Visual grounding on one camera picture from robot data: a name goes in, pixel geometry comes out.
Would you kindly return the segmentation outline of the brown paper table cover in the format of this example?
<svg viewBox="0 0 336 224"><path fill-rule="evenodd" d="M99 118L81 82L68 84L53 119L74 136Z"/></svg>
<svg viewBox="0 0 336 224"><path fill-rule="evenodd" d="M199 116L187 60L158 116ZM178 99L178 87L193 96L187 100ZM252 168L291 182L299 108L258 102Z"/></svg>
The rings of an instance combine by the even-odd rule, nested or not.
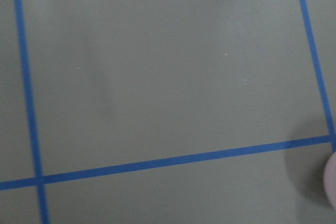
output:
<svg viewBox="0 0 336 224"><path fill-rule="evenodd" d="M335 0L1 0L1 223L335 223Z"/></svg>

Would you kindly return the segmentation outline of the pink bowl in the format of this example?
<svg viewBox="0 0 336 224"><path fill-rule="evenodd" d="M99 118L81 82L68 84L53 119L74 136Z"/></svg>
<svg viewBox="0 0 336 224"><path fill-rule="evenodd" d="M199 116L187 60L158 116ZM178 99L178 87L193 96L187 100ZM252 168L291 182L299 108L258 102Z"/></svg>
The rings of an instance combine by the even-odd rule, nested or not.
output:
<svg viewBox="0 0 336 224"><path fill-rule="evenodd" d="M336 153L328 159L323 172L324 191L332 208L336 209Z"/></svg>

